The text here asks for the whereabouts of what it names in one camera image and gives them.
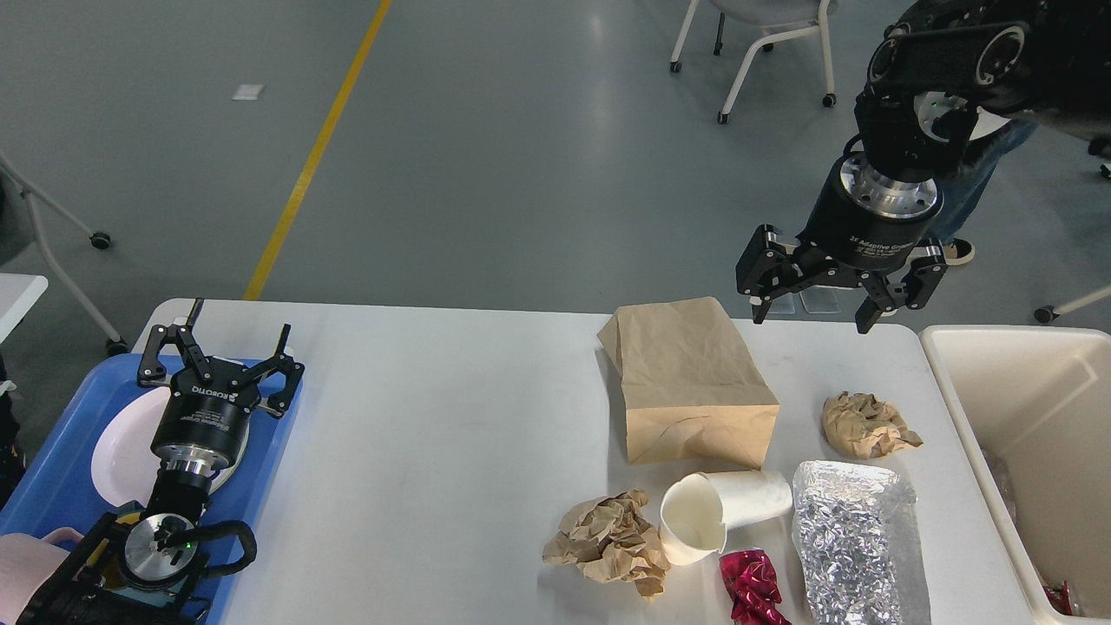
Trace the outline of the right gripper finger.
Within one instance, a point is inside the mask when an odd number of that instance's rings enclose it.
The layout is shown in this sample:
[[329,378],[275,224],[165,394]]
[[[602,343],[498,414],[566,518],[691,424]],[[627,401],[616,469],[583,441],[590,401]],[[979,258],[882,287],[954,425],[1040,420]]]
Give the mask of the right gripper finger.
[[892,282],[882,272],[860,274],[858,284],[864,288],[865,300],[855,311],[858,333],[865,335],[885,313],[894,313],[900,308],[917,310],[928,304],[945,276],[948,264],[939,239],[929,239],[921,249],[924,254],[910,262],[901,280]]
[[779,231],[769,224],[754,230],[735,266],[735,289],[749,298],[753,323],[761,324],[778,298],[810,288],[832,288],[834,264],[818,260],[811,264],[805,252],[785,249]]

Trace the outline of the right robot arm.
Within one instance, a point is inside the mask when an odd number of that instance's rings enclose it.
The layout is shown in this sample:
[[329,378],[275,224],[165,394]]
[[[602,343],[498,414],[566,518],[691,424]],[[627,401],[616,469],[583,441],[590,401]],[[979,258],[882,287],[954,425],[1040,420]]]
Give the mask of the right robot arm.
[[1107,1],[919,1],[885,31],[855,100],[858,134],[831,167],[793,248],[758,226],[735,266],[753,323],[808,288],[862,288],[858,332],[928,304],[947,273],[927,236],[937,177],[980,112],[1030,120],[1108,154]]

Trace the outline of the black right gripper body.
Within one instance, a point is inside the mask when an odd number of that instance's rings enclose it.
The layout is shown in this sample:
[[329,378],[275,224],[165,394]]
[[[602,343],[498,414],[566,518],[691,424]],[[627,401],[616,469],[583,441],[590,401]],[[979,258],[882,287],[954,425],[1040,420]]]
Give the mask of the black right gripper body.
[[901,182],[862,153],[837,159],[797,239],[797,268],[861,272],[901,268],[943,205],[934,181]]

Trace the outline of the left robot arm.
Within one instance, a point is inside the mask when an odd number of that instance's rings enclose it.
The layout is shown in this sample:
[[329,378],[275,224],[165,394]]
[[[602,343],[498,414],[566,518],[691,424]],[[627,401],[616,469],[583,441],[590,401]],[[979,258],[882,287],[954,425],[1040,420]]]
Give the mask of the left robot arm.
[[210,355],[189,316],[83,381],[3,507],[4,624],[217,624],[306,365]]

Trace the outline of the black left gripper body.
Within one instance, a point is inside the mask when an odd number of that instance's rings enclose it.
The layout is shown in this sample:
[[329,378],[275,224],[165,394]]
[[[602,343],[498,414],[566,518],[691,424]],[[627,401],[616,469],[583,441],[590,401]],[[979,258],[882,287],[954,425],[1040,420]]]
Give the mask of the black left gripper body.
[[161,467],[207,478],[233,470],[246,452],[251,412],[260,403],[260,391],[174,389],[168,383],[163,387],[169,399],[150,445]]

